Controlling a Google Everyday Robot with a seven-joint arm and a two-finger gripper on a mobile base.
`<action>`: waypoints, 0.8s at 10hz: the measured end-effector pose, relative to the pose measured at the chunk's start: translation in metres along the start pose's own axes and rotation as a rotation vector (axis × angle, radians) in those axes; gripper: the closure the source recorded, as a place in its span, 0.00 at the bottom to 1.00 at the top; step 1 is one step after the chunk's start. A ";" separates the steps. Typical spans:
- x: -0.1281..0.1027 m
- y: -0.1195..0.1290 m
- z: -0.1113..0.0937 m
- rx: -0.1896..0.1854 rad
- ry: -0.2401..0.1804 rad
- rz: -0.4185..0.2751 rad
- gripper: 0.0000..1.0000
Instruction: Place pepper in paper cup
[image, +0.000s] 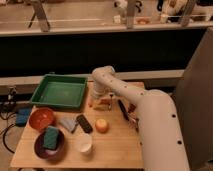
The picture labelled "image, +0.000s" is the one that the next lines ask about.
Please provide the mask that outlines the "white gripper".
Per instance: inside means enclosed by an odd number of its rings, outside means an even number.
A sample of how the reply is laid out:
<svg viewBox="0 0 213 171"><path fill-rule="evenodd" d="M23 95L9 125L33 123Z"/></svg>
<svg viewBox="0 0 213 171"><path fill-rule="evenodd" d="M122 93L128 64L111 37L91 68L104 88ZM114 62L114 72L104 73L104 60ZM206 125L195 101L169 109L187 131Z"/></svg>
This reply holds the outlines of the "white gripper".
<svg viewBox="0 0 213 171"><path fill-rule="evenodd" d="M94 99L99 99L105 94L105 87L99 84L94 84L92 88L91 96ZM88 106L93 107L94 105L94 99L89 98L88 100ZM94 110L100 110L100 111L110 111L111 106L109 104L96 104L94 106Z"/></svg>

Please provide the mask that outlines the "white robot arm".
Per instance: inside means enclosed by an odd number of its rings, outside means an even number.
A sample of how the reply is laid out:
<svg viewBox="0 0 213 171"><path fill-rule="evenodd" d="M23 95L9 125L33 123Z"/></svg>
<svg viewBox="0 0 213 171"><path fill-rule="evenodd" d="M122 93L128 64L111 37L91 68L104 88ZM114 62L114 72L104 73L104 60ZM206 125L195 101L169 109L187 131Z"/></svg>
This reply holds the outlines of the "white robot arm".
<svg viewBox="0 0 213 171"><path fill-rule="evenodd" d="M96 68L91 76L92 100L109 88L136 107L145 171L190 171L176 106L167 93L122 81L112 66Z"/></svg>

